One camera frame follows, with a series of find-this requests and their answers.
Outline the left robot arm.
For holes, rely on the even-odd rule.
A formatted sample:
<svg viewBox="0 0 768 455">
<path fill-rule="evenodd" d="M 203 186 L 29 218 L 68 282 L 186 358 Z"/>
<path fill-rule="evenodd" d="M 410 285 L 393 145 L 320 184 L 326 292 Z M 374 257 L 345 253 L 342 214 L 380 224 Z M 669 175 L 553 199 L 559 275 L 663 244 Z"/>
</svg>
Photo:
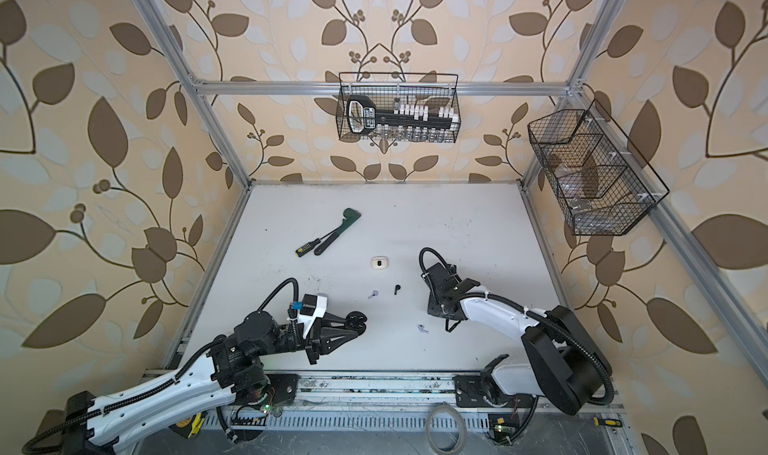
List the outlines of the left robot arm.
<svg viewBox="0 0 768 455">
<path fill-rule="evenodd" d="M 23 453 L 117 454 L 176 422 L 269 389 L 265 356 L 303 352 L 316 364 L 365 332 L 363 313 L 336 316 L 327 310 L 327 296 L 300 295 L 294 278 L 280 285 L 292 289 L 286 323 L 260 305 L 231 334 L 216 336 L 171 372 L 110 395 L 80 392 L 68 399 L 62 422 L 32 437 Z"/>
</svg>

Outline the cream earbud charging case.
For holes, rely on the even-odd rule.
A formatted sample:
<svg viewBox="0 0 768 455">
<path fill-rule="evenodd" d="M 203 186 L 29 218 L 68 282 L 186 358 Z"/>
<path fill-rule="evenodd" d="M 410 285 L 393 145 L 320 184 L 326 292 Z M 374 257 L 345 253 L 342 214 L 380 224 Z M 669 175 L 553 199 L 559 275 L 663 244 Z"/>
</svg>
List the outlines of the cream earbud charging case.
<svg viewBox="0 0 768 455">
<path fill-rule="evenodd" d="M 386 270 L 389 267 L 389 259 L 385 256 L 377 256 L 371 259 L 373 270 Z"/>
</svg>

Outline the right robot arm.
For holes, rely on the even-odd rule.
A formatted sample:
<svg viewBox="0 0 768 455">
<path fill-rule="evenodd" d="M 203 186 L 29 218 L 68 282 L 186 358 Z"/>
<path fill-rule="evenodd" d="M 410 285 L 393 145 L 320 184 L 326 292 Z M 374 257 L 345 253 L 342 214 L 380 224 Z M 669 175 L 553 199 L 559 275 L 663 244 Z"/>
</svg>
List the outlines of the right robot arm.
<svg viewBox="0 0 768 455">
<path fill-rule="evenodd" d="M 447 333 L 464 322 L 483 324 L 518 341 L 527 356 L 525 363 L 513 363 L 509 355 L 498 355 L 478 375 L 460 376 L 469 387 L 457 387 L 458 393 L 495 408 L 509 406 L 517 396 L 543 397 L 566 415 L 614 401 L 613 369 L 573 311 L 562 305 L 534 309 L 494 294 L 461 278 L 457 267 L 430 247 L 420 250 L 418 263 L 429 291 L 427 314 L 444 320 Z"/>
</svg>

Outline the black round charging case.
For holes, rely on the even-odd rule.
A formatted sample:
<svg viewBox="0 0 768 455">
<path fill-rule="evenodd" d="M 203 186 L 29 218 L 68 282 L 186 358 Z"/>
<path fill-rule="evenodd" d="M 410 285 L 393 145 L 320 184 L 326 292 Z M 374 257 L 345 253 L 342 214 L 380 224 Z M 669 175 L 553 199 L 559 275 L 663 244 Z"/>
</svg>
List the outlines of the black round charging case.
<svg viewBox="0 0 768 455">
<path fill-rule="evenodd" d="M 345 326 L 350 330 L 363 333 L 366 330 L 367 317 L 360 311 L 352 311 L 346 317 Z"/>
</svg>

